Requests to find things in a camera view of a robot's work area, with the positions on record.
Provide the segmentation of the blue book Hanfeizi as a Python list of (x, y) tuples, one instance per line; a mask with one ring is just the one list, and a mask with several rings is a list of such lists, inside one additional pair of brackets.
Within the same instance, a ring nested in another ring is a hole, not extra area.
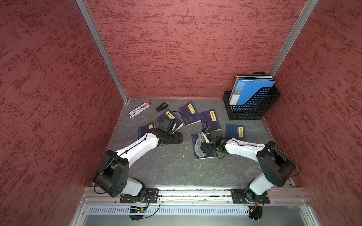
[(200, 133), (192, 134), (192, 144), (194, 149), (194, 157), (196, 160), (214, 158), (213, 152), (205, 153), (201, 150), (201, 144), (205, 142), (205, 138)]

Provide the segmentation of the grey knitted cloth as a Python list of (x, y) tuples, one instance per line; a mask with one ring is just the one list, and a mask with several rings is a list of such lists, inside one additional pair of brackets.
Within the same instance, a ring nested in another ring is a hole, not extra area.
[(194, 134), (195, 144), (194, 144), (194, 154), (196, 159), (206, 157), (206, 153), (201, 149), (202, 143), (204, 143), (204, 138), (200, 133)]

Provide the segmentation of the blue book Zhuangzi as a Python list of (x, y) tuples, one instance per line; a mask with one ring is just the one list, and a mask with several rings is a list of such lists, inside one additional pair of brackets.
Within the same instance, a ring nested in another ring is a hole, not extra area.
[(176, 117), (175, 114), (172, 111), (170, 111), (170, 109), (167, 109), (167, 111), (165, 113), (162, 113), (159, 117), (157, 117), (156, 120), (159, 124), (161, 124), (165, 118), (174, 120), (175, 126), (173, 128), (173, 131), (177, 131), (183, 126), (182, 121), (178, 117)]

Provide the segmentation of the blue book Shijing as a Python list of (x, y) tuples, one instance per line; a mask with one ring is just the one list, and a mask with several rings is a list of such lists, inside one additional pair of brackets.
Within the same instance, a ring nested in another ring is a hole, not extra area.
[(140, 126), (138, 128), (138, 139), (142, 138), (150, 129), (155, 128), (155, 127), (156, 127), (155, 122)]

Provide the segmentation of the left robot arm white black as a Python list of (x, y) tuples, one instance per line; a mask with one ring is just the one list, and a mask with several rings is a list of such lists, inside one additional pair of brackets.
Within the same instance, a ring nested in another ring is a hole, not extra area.
[(129, 195), (136, 202), (146, 199), (146, 185), (129, 177), (129, 168), (148, 151), (160, 145), (181, 144), (183, 135), (176, 132), (174, 119), (164, 119), (156, 128), (149, 129), (140, 139), (118, 151), (107, 150), (94, 173), (94, 186), (111, 197)]

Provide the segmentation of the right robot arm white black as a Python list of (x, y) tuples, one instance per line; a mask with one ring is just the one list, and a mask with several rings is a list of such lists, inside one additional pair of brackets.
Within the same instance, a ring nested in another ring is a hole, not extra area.
[(200, 157), (208, 153), (224, 153), (242, 156), (260, 165), (262, 173), (244, 189), (232, 193), (233, 197), (246, 203), (256, 204), (270, 188), (284, 186), (297, 168), (296, 162), (272, 141), (266, 144), (250, 143), (203, 130), (198, 134), (195, 150)]

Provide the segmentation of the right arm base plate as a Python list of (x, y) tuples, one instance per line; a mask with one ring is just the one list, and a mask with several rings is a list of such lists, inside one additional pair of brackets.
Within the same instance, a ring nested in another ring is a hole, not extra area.
[(231, 198), (234, 204), (269, 204), (270, 199), (265, 191), (261, 195), (254, 194), (250, 189), (231, 189)]

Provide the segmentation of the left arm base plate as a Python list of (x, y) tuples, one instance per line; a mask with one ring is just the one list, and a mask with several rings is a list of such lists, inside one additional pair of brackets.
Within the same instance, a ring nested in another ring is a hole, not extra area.
[(158, 188), (144, 188), (140, 191), (140, 193), (137, 196), (121, 194), (120, 203), (130, 203), (130, 204), (157, 203), (158, 194), (159, 194)]

